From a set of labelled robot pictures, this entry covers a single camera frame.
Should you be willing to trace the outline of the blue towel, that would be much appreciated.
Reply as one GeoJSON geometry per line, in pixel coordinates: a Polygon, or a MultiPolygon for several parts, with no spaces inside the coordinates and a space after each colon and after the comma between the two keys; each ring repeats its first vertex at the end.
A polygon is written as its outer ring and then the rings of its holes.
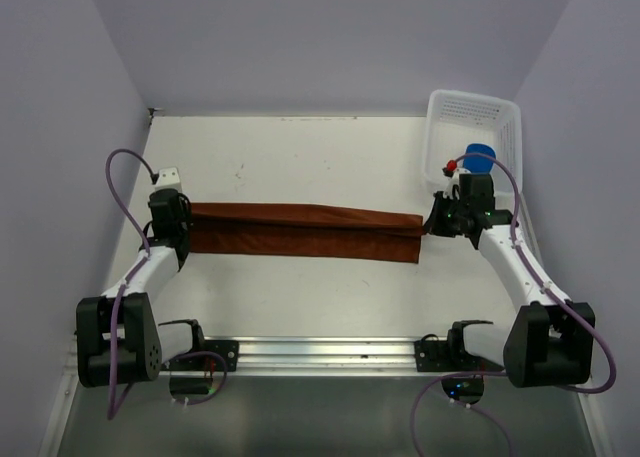
{"type": "Polygon", "coordinates": [[[465,149],[462,166],[473,174],[489,174],[494,166],[494,149],[482,143],[471,143],[465,149]]]}

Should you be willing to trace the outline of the brown towel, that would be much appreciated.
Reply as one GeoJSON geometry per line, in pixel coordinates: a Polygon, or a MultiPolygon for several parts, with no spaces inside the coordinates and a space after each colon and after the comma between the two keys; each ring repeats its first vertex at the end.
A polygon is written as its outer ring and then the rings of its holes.
{"type": "Polygon", "coordinates": [[[314,204],[194,203],[191,251],[419,262],[423,217],[314,204]]]}

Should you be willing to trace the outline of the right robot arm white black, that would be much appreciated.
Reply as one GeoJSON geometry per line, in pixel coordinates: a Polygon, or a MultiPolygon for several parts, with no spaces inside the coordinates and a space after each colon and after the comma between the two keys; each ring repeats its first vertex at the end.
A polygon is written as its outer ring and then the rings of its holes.
{"type": "Polygon", "coordinates": [[[586,383],[593,309],[572,302],[548,279],[512,211],[497,208],[490,175],[456,170],[448,180],[434,195],[428,234],[467,238],[491,265],[516,310],[509,326],[488,320],[454,323],[445,346],[449,364],[464,370],[480,358],[487,360],[502,367],[518,388],[586,383]]]}

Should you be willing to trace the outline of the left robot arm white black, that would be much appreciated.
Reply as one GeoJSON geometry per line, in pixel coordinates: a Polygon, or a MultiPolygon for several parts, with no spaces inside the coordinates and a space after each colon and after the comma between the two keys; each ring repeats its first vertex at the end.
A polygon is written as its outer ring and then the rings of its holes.
{"type": "Polygon", "coordinates": [[[208,356],[195,319],[158,324],[152,303],[183,268],[190,252],[191,209],[175,189],[149,196],[152,236],[123,279],[76,307],[77,367],[88,388],[111,382],[155,380],[163,363],[175,359],[185,369],[201,367],[208,356]]]}

